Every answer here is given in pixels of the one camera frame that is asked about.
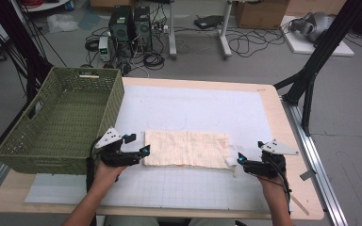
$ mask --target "floor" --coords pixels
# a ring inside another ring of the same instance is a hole
[[[84,11],[78,9],[71,14],[79,21]],[[53,12],[66,13],[63,9],[46,13]],[[192,19],[184,18],[176,22],[191,24]],[[106,25],[107,20],[100,20],[91,30],[46,34],[46,38],[68,67],[79,67],[86,63],[85,38],[91,31]],[[177,33],[176,37],[179,39],[179,52],[184,54],[179,54],[177,60],[171,60],[165,49],[164,68],[148,71],[149,77],[275,84],[298,72],[309,58],[307,55],[292,54],[284,43],[271,45],[249,58],[233,54],[223,60],[219,40],[212,34]],[[362,40],[355,41],[362,45]],[[362,225],[362,48],[348,40],[345,42],[353,49],[354,57],[332,56],[322,68],[314,90],[310,132],[348,224]],[[51,63],[62,66],[47,46],[45,51]],[[135,70],[129,76],[146,77],[148,74]],[[287,91],[281,89],[279,94]],[[9,60],[0,61],[0,135],[24,103],[25,97],[12,63]],[[0,225],[59,225],[65,218],[64,215],[49,214],[0,214]],[[271,225],[268,220],[243,222],[248,225]],[[297,220],[295,224],[331,225],[331,221],[326,215],[320,221]]]

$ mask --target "black metal post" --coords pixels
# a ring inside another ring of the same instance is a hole
[[[280,89],[293,84],[288,93],[283,95],[283,100],[290,105],[297,105],[305,93],[302,127],[307,136],[310,136],[309,120],[316,76],[361,13],[362,0],[347,0],[304,67],[298,73],[274,85],[276,89]]]

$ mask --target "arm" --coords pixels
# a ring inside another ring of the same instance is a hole
[[[280,178],[273,178],[267,180],[258,179],[263,186],[264,198],[267,201],[267,205],[270,208],[271,220],[273,226],[292,226],[292,220],[288,212],[287,198],[285,196],[284,188],[279,186],[281,184]]]
[[[62,225],[90,225],[102,199],[113,186],[117,176],[119,176],[125,168],[126,167],[112,168],[106,166],[103,162],[99,162],[98,170],[96,171],[90,191]]]

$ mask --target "wooden table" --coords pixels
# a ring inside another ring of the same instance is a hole
[[[147,86],[189,89],[219,89],[257,92],[264,106],[271,134],[289,147],[299,150],[288,118],[275,88],[271,85],[237,84],[220,82],[182,81],[145,78],[124,78],[125,86]],[[311,180],[303,181],[300,175],[307,171],[304,159],[299,155],[286,155],[288,180],[292,189],[294,219],[322,219],[324,213]],[[71,213],[74,205],[25,203],[25,197],[34,181],[34,174],[22,174],[11,170],[0,186],[0,212],[11,213]],[[157,216],[178,218],[270,218],[268,214],[248,211],[189,210],[164,208],[134,208],[101,206],[99,215]]]

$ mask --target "beige cloth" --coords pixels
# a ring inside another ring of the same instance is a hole
[[[229,169],[225,163],[230,155],[227,134],[146,131],[145,143],[151,145],[151,154],[144,158],[146,166]]]

